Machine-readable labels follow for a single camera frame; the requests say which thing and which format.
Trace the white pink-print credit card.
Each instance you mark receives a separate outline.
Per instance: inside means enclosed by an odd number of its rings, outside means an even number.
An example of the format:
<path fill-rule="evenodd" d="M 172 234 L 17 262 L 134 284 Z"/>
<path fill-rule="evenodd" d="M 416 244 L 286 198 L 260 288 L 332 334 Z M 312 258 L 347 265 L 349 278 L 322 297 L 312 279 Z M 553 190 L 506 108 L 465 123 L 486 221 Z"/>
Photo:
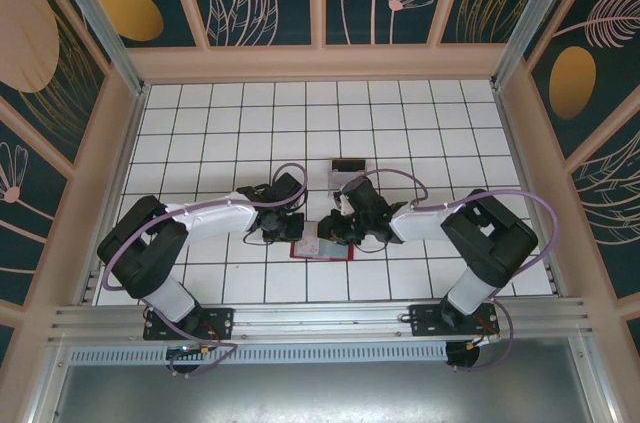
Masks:
<path fill-rule="evenodd" d="M 292 245 L 292 257 L 313 259 L 320 254 L 320 243 L 316 237 L 303 238 Z"/>

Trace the aluminium frame post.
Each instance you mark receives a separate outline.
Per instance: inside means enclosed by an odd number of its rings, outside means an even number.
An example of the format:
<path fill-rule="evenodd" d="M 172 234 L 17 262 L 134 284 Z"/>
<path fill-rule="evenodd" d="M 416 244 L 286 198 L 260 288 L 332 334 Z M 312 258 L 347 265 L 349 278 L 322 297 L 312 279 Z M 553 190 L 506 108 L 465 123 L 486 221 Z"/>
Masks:
<path fill-rule="evenodd" d="M 554 1 L 528 0 L 490 78 L 495 93 L 499 93 L 508 83 Z"/>
<path fill-rule="evenodd" d="M 129 57 L 120 36 L 109 21 L 99 0 L 74 0 L 84 12 L 89 25 L 93 28 L 98 40 L 102 43 L 115 68 L 123 77 L 127 87 L 135 96 L 143 90 L 143 80 Z"/>

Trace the light blue credit card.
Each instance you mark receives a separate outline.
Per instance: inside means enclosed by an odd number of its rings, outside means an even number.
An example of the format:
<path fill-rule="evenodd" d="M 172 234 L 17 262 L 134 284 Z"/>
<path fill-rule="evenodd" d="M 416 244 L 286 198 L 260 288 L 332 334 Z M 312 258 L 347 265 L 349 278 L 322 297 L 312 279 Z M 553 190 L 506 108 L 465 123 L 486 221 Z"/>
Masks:
<path fill-rule="evenodd" d="M 327 260 L 347 260 L 351 254 L 349 245 L 321 240 L 318 246 L 318 257 Z"/>

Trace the steel sheet panel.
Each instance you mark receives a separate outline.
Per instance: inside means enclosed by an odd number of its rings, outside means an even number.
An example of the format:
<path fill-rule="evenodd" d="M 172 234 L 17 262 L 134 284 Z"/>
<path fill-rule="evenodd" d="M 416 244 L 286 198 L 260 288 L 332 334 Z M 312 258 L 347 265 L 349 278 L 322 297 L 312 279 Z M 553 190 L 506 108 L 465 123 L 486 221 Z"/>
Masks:
<path fill-rule="evenodd" d="M 75 367 L 54 423 L 592 423 L 571 371 L 437 363 Z"/>

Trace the clear acrylic card stand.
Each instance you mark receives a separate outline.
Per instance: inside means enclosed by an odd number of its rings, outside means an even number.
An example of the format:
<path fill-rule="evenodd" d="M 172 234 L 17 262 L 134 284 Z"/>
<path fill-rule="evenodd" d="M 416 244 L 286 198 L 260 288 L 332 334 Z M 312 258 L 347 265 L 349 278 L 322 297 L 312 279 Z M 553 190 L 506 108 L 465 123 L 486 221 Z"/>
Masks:
<path fill-rule="evenodd" d="M 330 183 L 330 175 L 331 175 L 331 173 L 332 173 L 332 171 L 331 171 L 331 161 L 330 161 L 329 172 L 328 172 L 328 191 L 329 191 L 329 193 L 330 193 L 330 194 L 333 194 L 333 193 L 335 193 L 335 192 L 340 191 L 340 190 L 341 190 L 341 188 L 342 188 L 344 185 L 343 185 L 343 186 L 341 186 L 341 187 L 335 187 L 335 186 L 333 186 L 333 185 Z"/>

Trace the red card holder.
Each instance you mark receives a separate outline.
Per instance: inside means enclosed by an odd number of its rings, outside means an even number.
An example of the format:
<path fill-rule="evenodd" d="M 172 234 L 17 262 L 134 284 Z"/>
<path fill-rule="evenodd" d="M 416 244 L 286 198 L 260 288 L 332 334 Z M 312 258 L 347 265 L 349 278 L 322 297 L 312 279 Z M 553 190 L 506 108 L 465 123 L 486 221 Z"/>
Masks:
<path fill-rule="evenodd" d="M 291 244 L 291 249 L 290 249 L 290 257 L 291 258 L 293 258 L 291 253 L 292 253 L 292 245 L 294 243 Z M 327 259 L 321 259 L 319 257 L 316 257 L 316 258 L 313 258 L 313 259 L 305 259 L 305 260 L 314 260 L 314 261 L 351 261 L 353 259 L 353 257 L 354 257 L 354 247 L 352 245 L 349 245 L 349 246 L 351 247 L 351 254 L 350 254 L 350 256 L 349 256 L 349 258 L 347 260 L 327 260 Z"/>

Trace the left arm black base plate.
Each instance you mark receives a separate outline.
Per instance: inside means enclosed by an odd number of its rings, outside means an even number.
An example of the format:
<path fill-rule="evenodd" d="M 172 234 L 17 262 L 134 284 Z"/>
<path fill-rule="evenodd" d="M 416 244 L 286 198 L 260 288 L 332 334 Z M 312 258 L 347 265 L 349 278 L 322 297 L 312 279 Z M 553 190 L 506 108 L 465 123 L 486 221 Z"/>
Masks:
<path fill-rule="evenodd" d="M 174 331 L 156 311 L 146 310 L 143 316 L 145 319 L 142 333 L 144 341 L 177 341 L 184 338 L 181 333 Z M 197 307 L 185 318 L 176 322 L 175 326 L 196 339 L 230 340 L 234 326 L 234 310 L 223 307 Z"/>

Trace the small green-lit circuit board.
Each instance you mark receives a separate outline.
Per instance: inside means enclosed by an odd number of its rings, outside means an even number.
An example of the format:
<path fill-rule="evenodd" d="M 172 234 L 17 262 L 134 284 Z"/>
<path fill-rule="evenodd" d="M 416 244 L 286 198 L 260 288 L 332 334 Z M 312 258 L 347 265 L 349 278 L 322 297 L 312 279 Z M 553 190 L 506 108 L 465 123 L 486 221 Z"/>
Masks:
<path fill-rule="evenodd" d="M 175 359 L 183 360 L 202 360 L 206 354 L 210 352 L 210 347 L 200 344 L 194 345 L 178 345 L 168 346 L 166 350 L 165 359 L 167 361 Z"/>

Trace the aluminium mounting rail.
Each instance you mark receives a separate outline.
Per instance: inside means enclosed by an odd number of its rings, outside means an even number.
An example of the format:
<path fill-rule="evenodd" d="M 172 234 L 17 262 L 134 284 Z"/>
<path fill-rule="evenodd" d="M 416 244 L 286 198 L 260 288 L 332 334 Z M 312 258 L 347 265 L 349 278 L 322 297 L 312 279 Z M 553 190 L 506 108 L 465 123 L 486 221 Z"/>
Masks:
<path fill-rule="evenodd" d="M 499 298 L 516 338 L 573 337 L 593 325 L 578 298 Z M 409 326 L 400 322 L 409 301 L 319 304 L 240 304 L 235 307 L 233 342 L 334 343 L 404 341 Z M 51 344 L 124 345 L 143 342 L 143 307 L 70 306 L 55 310 L 47 341 Z"/>

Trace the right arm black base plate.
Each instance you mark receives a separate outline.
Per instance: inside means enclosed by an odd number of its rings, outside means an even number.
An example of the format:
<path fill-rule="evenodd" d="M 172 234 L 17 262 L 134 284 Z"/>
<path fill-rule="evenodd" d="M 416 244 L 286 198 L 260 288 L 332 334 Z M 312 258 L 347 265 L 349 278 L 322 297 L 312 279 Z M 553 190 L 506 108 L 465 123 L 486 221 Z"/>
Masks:
<path fill-rule="evenodd" d="M 499 335 L 496 308 L 482 303 L 474 313 L 464 315 L 444 301 L 437 304 L 411 305 L 406 315 L 413 336 L 465 337 Z"/>

